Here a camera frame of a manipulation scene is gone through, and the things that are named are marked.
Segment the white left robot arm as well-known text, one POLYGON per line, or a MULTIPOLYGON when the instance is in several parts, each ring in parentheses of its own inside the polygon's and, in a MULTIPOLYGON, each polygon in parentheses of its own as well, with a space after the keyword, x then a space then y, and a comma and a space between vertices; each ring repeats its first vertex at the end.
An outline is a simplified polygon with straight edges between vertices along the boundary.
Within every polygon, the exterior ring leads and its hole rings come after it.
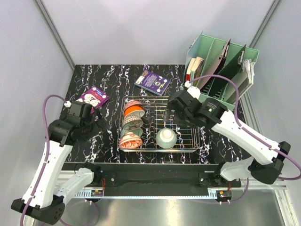
POLYGON ((65 159, 75 144, 88 141, 105 129, 105 120, 99 110, 91 104, 73 102, 65 117, 49 124, 43 156, 34 179, 23 197, 13 200, 11 209, 23 217, 56 224, 67 203, 82 188, 97 186, 102 181, 101 167, 86 162, 56 187, 65 159))

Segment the orange bowl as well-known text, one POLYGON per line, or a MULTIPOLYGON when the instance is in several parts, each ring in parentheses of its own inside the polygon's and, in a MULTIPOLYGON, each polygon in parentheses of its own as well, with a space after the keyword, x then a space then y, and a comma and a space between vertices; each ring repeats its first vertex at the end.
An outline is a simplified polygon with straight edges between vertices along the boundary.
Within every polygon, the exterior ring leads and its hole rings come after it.
POLYGON ((125 111, 124 111, 124 118, 127 117, 127 116, 131 116, 131 115, 135 115, 135 116, 138 116, 138 117, 143 117, 145 114, 145 111, 144 109, 139 106, 139 105, 133 105, 133 106, 130 106, 128 107, 125 111))

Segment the wire dish rack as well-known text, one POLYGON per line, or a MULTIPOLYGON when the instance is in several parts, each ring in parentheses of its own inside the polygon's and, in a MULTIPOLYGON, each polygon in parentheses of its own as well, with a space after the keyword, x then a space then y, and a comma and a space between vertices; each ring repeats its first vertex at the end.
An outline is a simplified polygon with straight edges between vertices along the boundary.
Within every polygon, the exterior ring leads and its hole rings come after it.
POLYGON ((167 96, 128 96, 122 100, 118 145, 125 152, 194 152, 199 130, 179 125, 174 111, 165 115, 167 96))

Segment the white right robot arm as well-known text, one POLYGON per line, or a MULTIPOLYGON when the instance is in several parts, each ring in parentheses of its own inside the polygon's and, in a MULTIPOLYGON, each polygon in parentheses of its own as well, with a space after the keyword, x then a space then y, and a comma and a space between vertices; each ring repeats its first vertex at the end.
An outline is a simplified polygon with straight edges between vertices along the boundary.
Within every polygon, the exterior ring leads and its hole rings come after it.
POLYGON ((173 111, 178 125, 212 129, 251 155, 245 160, 219 164, 213 176, 215 184, 222 187, 235 179, 248 177, 264 184, 273 184, 282 171, 290 144, 264 137, 236 120, 234 113, 217 99, 210 97, 200 102, 199 96, 200 91, 196 87, 175 92, 168 99, 165 115, 169 116, 173 111))

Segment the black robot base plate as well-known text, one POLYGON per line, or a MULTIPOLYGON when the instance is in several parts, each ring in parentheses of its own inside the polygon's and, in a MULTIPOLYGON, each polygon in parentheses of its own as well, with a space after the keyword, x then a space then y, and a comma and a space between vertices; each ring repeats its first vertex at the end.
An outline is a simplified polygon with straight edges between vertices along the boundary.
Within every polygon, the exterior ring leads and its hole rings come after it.
POLYGON ((117 186, 125 182, 192 184, 193 186, 213 188, 229 187, 226 183, 213 185, 208 182, 216 164, 138 164, 138 163, 97 163, 102 169, 102 177, 117 176, 117 186))

